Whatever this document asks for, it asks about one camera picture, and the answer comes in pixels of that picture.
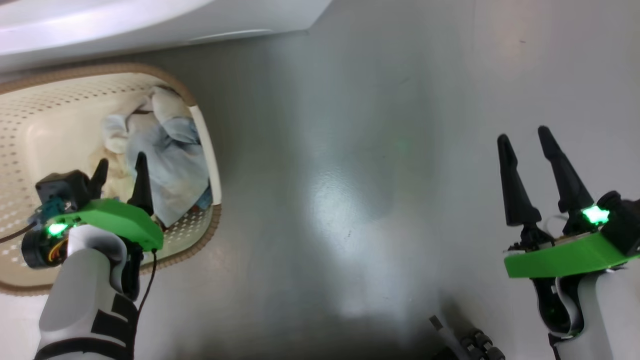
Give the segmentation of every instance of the gray floor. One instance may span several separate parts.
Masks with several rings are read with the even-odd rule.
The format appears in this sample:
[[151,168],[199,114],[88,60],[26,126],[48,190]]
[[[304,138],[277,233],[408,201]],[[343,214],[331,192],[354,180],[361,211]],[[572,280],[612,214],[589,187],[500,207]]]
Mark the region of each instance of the gray floor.
[[[335,0],[308,32],[126,57],[195,93],[224,196],[212,242],[157,274],[137,359],[414,358],[431,315],[466,318],[508,359],[552,359],[532,286],[502,264],[519,229],[495,141],[511,137],[543,217],[557,191],[540,124],[594,197],[640,197],[639,13]],[[43,303],[0,297],[11,359],[33,355]]]

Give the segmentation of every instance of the green led light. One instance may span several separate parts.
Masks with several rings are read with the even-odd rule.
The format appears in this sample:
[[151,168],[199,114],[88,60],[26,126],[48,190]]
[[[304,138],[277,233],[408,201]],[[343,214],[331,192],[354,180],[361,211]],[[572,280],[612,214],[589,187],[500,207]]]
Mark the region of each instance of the green led light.
[[49,234],[57,236],[60,235],[68,227],[69,225],[67,224],[53,224],[50,225],[47,230],[49,231]]
[[607,210],[600,209],[596,205],[582,210],[582,213],[587,216],[587,219],[589,219],[589,222],[592,224],[600,225],[609,221],[609,212]]

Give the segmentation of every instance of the clothes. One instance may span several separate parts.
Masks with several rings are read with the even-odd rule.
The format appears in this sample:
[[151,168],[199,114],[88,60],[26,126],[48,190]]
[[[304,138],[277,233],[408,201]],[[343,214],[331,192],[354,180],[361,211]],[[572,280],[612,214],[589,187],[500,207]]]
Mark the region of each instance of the clothes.
[[107,116],[102,134],[106,149],[124,154],[133,178],[138,153],[147,155],[154,213],[166,227],[194,204],[207,203],[205,192],[211,191],[204,152],[190,112],[177,94],[154,87],[149,96]]

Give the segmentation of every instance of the green plastic part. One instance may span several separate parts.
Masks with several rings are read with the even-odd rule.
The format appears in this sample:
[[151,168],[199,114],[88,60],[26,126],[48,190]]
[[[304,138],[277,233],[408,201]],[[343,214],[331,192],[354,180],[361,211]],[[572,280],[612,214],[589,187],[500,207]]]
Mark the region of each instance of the green plastic part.
[[623,255],[602,234],[594,233],[547,249],[508,256],[504,266],[511,278],[535,279],[601,271],[638,257]]
[[82,210],[58,215],[53,222],[93,225],[138,243],[144,251],[160,250],[163,246],[162,229],[144,210],[113,199],[91,200]]

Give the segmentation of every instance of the laundry basket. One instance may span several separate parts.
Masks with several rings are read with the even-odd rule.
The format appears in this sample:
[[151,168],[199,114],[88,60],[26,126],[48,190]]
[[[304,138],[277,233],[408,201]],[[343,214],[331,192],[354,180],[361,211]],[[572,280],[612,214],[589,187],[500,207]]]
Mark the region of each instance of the laundry basket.
[[[101,142],[100,121],[132,95],[153,86],[175,90],[189,107],[209,170],[213,204],[184,215],[164,232],[158,268],[190,258],[213,237],[221,213],[218,166],[195,98],[155,67],[121,63],[82,67],[0,84],[0,237],[26,225],[40,205],[35,183],[52,172],[92,174],[87,156]],[[22,237],[0,244],[0,292],[39,295],[51,289],[58,268],[32,270],[20,253]],[[150,271],[150,260],[141,272]]]

